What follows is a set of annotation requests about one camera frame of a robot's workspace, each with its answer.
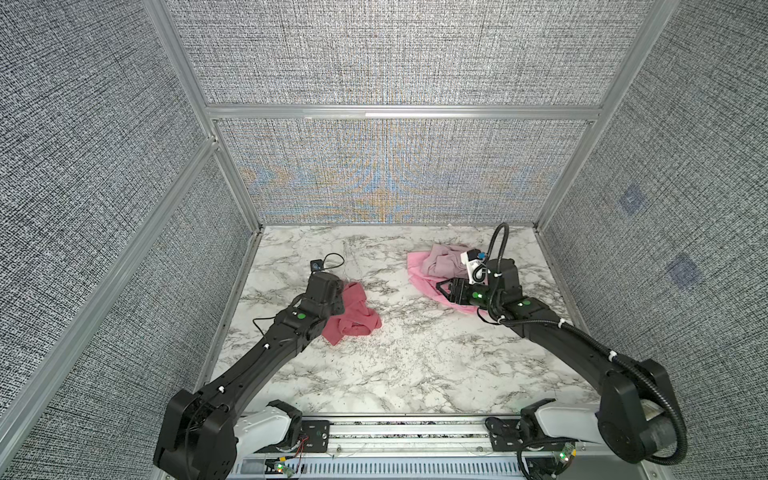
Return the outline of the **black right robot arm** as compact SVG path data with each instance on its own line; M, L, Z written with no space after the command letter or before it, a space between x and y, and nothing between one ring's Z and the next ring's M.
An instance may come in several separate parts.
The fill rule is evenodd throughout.
M486 311L492 325L543 347L581 375L600 396L590 422L620 459L682 463L689 450L688 429L666 369L603 345L542 300L526 295L512 259L500 259L498 266L484 283L452 278L436 289L451 303Z

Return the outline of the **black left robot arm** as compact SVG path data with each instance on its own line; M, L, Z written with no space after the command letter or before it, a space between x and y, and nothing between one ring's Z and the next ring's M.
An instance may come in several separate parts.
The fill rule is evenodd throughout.
M343 312L344 282L329 272L309 276L304 293L279 311L258 343L195 392L168 402L153 464L176 479L224 479L236 460L235 425L262 387Z

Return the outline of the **dark pink cloth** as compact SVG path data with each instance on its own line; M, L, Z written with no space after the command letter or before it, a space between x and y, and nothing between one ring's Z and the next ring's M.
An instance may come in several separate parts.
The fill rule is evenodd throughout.
M367 305L363 285L352 282L342 292L344 312L332 316L322 331L322 336L332 345L338 345L346 337L368 336L382 327L381 316Z

